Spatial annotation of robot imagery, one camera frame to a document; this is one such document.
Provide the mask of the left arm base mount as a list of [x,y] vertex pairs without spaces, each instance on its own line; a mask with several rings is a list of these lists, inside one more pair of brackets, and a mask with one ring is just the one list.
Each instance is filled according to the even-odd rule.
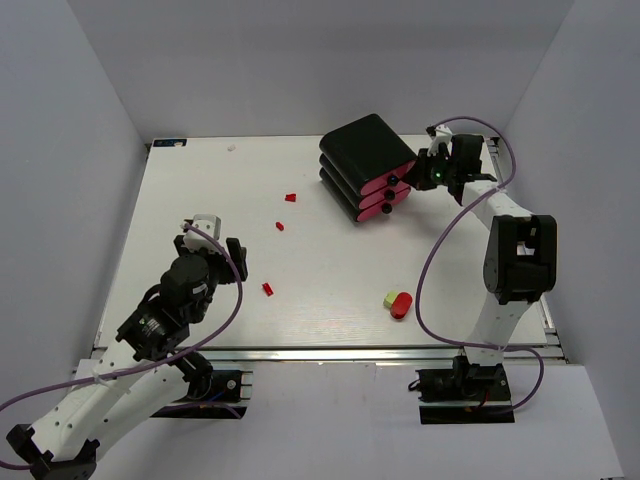
[[250,372],[213,366],[203,355],[192,352],[170,362],[182,373],[186,393],[161,408],[153,418],[241,420],[251,398]]

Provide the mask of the pale yellow small lego brick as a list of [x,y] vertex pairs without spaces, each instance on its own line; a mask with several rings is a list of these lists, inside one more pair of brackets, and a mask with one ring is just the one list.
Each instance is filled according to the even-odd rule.
[[390,291],[383,300],[383,306],[386,309],[390,309],[394,303],[394,301],[396,300],[397,296],[399,295],[398,291]]

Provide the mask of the pink drawer with black knob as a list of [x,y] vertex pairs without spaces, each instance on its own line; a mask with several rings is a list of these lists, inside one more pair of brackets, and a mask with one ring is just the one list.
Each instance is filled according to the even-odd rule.
[[413,168],[415,161],[409,161],[399,167],[367,182],[361,189],[361,196],[368,196],[385,188],[406,187],[407,183],[403,181],[403,177]]

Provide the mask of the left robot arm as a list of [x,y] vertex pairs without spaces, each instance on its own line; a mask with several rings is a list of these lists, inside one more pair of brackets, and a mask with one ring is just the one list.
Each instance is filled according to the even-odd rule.
[[6,440],[35,479],[87,479],[99,459],[157,413],[219,408],[236,401],[228,380],[193,348],[180,350],[203,321],[220,285],[247,279],[247,251],[199,228],[174,240],[177,257],[118,328],[91,375],[62,384],[64,398]]

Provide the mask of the red sloped lego piece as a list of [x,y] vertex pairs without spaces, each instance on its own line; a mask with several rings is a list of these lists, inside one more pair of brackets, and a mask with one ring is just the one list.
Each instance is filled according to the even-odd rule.
[[272,296],[274,294],[274,291],[268,282],[262,284],[262,289],[267,296]]

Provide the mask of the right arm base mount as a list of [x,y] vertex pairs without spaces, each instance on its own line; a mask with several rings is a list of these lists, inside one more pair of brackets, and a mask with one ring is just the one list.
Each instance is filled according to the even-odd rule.
[[511,424],[511,391],[501,363],[471,364],[456,356],[449,368],[416,371],[407,387],[418,394],[422,425]]

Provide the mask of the red round lego block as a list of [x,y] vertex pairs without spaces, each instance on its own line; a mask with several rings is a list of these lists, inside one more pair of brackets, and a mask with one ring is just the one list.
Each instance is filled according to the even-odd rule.
[[413,303],[413,297],[408,292],[400,292],[396,295],[390,306],[390,314],[395,320],[402,320],[409,312]]

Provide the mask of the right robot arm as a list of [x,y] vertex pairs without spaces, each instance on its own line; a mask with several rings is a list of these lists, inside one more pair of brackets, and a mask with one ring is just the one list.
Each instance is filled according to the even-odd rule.
[[522,316],[556,284],[557,221],[520,206],[482,171],[482,136],[454,135],[443,125],[428,134],[431,145],[419,151],[404,179],[417,190],[446,188],[489,232],[482,271],[487,295],[461,349],[469,365],[492,368],[502,363]]

